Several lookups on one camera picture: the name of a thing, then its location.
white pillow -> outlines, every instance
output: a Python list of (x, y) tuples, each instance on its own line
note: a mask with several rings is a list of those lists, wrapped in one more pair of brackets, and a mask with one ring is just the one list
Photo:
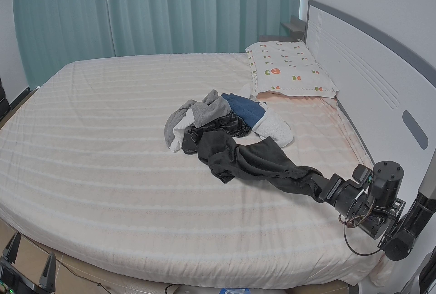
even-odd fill
[(339, 90), (304, 42), (257, 42), (246, 50), (254, 94), (334, 98)]

black satin fabric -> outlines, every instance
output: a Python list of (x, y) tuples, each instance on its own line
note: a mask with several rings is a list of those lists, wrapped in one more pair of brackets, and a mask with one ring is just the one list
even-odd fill
[(322, 203), (321, 189), (312, 174), (322, 174), (312, 167), (296, 166), (283, 150), (268, 137), (259, 143), (239, 145), (224, 131), (204, 133), (198, 143), (198, 158), (225, 184), (238, 177), (244, 180), (268, 180), (288, 193), (305, 194)]
[(185, 129), (182, 141), (182, 150), (186, 154), (197, 153), (197, 145), (206, 132), (221, 130), (232, 137), (244, 137), (250, 132), (250, 127), (233, 111), (226, 116), (219, 117), (200, 128), (194, 126)]

headboard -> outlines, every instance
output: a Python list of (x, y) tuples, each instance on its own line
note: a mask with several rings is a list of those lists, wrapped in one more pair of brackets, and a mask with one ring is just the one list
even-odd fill
[(436, 69), (382, 31), (314, 0), (305, 42), (338, 86), (337, 100), (373, 161), (404, 168), (399, 198), (410, 206), (436, 148)]

blue garment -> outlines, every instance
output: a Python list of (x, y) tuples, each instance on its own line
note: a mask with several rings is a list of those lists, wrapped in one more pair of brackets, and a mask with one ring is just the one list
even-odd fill
[(233, 93), (222, 93), (221, 96), (228, 101), (234, 113), (241, 117), (251, 128), (263, 117), (265, 110), (253, 100)]

bed sheet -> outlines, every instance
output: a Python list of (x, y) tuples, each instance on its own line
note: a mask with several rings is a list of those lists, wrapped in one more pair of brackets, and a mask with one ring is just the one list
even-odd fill
[[(106, 270), (204, 287), (356, 284), (382, 253), (347, 248), (337, 212), (268, 182), (210, 174), (165, 146), (186, 100), (250, 82), (245, 54), (151, 55), (65, 66), (0, 130), (0, 211), (25, 235)], [(350, 177), (370, 161), (335, 100), (261, 94), (291, 126), (298, 165)], [(260, 140), (254, 133), (241, 144)], [(348, 231), (360, 252), (377, 241)]]

